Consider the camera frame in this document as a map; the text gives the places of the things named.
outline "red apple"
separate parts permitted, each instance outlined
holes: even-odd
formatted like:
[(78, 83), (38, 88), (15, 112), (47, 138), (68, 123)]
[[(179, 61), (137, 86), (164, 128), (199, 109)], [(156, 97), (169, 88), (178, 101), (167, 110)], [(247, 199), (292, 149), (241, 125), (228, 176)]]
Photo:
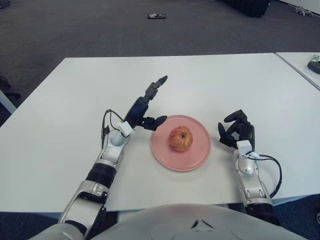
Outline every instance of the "red apple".
[(180, 152), (190, 148), (192, 141), (192, 133), (186, 126), (177, 126), (169, 134), (169, 145)]

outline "plate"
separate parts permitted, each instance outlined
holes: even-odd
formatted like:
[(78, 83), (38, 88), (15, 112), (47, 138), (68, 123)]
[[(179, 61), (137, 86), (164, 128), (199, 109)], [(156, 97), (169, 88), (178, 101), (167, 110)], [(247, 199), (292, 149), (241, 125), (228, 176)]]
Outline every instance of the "plate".
[[(179, 152), (169, 145), (169, 134), (178, 126), (186, 126), (193, 137), (192, 145)], [(176, 171), (190, 171), (200, 167), (207, 160), (211, 140), (206, 128), (196, 119), (185, 115), (169, 116), (151, 135), (151, 148), (160, 163)]]

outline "black cable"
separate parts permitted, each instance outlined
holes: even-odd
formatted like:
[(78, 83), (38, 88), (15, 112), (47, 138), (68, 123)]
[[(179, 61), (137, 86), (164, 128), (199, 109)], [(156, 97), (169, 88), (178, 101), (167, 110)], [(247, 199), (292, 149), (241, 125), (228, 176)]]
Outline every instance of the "black cable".
[(111, 116), (112, 116), (112, 113), (114, 113), (122, 122), (124, 122), (124, 119), (118, 114), (116, 113), (115, 111), (113, 111), (112, 109), (108, 109), (105, 111), (104, 115), (103, 115), (103, 119), (102, 119), (102, 129), (101, 129), (101, 149), (104, 148), (104, 143), (105, 143), (105, 137), (106, 137), (106, 134), (105, 134), (105, 120), (106, 120), (106, 115), (110, 113), (110, 125), (111, 127), (113, 127), (115, 130), (119, 131), (120, 130), (116, 127), (113, 126), (112, 124), (112, 121), (111, 121)]
[(272, 161), (274, 161), (274, 162), (278, 165), (278, 167), (279, 167), (279, 172), (280, 172), (279, 181), (278, 181), (278, 183), (277, 183), (274, 191), (270, 194), (270, 198), (273, 198), (273, 197), (277, 194), (277, 192), (279, 191), (280, 186), (281, 186), (281, 184), (282, 184), (282, 168), (281, 168), (281, 165), (280, 165), (280, 163), (278, 162), (278, 160), (275, 159), (274, 157), (269, 156), (269, 155), (264, 155), (264, 154), (260, 154), (260, 157), (265, 157), (265, 158), (264, 158), (264, 159), (255, 159), (255, 158), (251, 158), (251, 157), (248, 157), (248, 158), (251, 159), (251, 160), (256, 160), (256, 161), (272, 160)]

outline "robotic hand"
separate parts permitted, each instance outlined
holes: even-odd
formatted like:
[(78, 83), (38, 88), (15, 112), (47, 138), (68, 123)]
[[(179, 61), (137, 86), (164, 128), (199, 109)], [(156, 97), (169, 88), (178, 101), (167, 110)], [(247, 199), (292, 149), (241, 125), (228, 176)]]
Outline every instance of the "robotic hand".
[[(244, 208), (248, 215), (267, 221), (269, 223), (280, 225), (279, 220), (273, 212), (273, 204), (271, 198), (280, 188), (282, 174), (279, 162), (273, 157), (261, 159), (261, 156), (255, 151), (255, 128), (249, 121), (247, 116), (240, 109), (230, 114), (224, 119), (225, 123), (235, 121), (226, 131), (224, 126), (219, 122), (218, 131), (220, 134), (220, 142), (233, 147), (233, 158), (235, 161), (235, 170), (240, 181), (240, 194)], [(259, 178), (259, 167), (256, 163), (258, 160), (274, 160), (280, 167), (280, 181), (276, 190), (271, 194), (267, 191), (265, 184)]]
[(167, 119), (167, 116), (161, 116), (157, 119), (144, 117), (149, 107), (149, 101), (155, 97), (158, 88), (165, 83), (167, 78), (164, 76), (157, 82), (150, 84), (145, 95), (135, 101), (124, 120), (118, 124), (118, 128), (110, 131), (109, 126), (104, 126), (106, 114), (115, 113), (111, 109), (105, 112), (101, 131), (102, 150), (92, 169), (61, 214), (58, 224), (49, 227), (32, 239), (82, 240), (91, 239), (97, 234), (105, 219), (105, 203), (109, 189), (133, 129), (136, 126), (141, 126), (147, 130), (155, 131)]

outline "table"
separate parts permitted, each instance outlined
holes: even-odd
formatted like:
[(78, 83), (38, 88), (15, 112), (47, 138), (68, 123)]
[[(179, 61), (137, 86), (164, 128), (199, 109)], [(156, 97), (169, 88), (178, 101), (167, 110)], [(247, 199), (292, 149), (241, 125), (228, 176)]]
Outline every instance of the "table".
[(276, 55), (320, 90), (320, 74), (306, 68), (312, 56), (320, 56), (320, 52), (277, 52)]
[[(66, 58), (0, 128), (0, 211), (62, 212), (100, 152), (105, 110), (124, 116), (164, 75), (146, 115), (196, 118), (210, 134), (211, 153), (193, 171), (169, 170), (152, 154), (151, 132), (137, 127), (109, 211), (239, 202), (233, 149), (218, 134), (218, 122), (238, 109), (255, 126), (256, 151), (281, 163), (275, 199), (320, 192), (320, 93), (275, 54)], [(271, 192), (278, 168), (260, 166)]]

